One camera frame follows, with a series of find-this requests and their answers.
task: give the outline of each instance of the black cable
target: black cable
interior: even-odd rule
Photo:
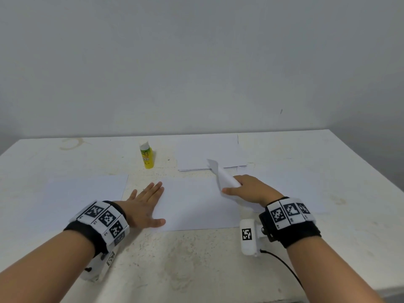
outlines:
[[[275,254],[273,254],[273,253],[271,253],[271,252],[265,251],[265,250],[263,250],[263,249],[260,249],[259,251],[260,251],[261,253],[270,254],[270,255],[272,255],[273,257],[279,259],[279,260],[282,262],[282,264],[284,264],[284,265],[289,269],[289,271],[294,275],[294,277],[296,278],[296,280],[299,282],[300,286],[303,288],[303,285],[302,285],[302,283],[300,282],[299,278],[298,278],[297,275],[293,272],[293,270],[288,266],[288,264],[286,264],[286,262],[284,262],[284,261],[281,260],[278,256],[276,256]]]

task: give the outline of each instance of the person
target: person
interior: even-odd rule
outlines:
[[[223,193],[265,207],[284,197],[274,188],[249,175],[235,176],[241,186]],[[164,188],[150,183],[141,193],[134,190],[128,200],[115,201],[131,227],[160,227],[164,219],[153,219],[153,209]],[[74,230],[66,230],[0,273],[3,303],[54,303],[64,295],[92,260],[94,244]],[[381,303],[383,300],[319,236],[298,240],[287,253],[311,303]]]

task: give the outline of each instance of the person's left hand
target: person's left hand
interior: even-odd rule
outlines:
[[[125,212],[129,226],[145,229],[166,224],[165,219],[152,218],[153,209],[164,191],[162,184],[161,182],[156,185],[150,183],[138,196],[135,189],[126,201],[114,201]]]

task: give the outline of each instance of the yellow glue stick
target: yellow glue stick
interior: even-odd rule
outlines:
[[[154,167],[154,157],[152,148],[149,146],[147,140],[140,142],[140,152],[142,152],[143,163],[146,169],[151,169]]]

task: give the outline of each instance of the hand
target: hand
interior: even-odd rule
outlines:
[[[245,174],[236,175],[234,178],[241,186],[237,188],[223,188],[222,192],[224,194],[239,196],[248,202],[259,203],[262,207],[284,197],[279,191],[261,182],[256,177]]]
[[[147,227],[161,227],[166,224],[165,219],[153,219],[153,209],[163,194],[163,183],[150,183],[138,196],[135,189],[126,201],[115,201],[125,212],[126,221],[131,227],[145,229]]]

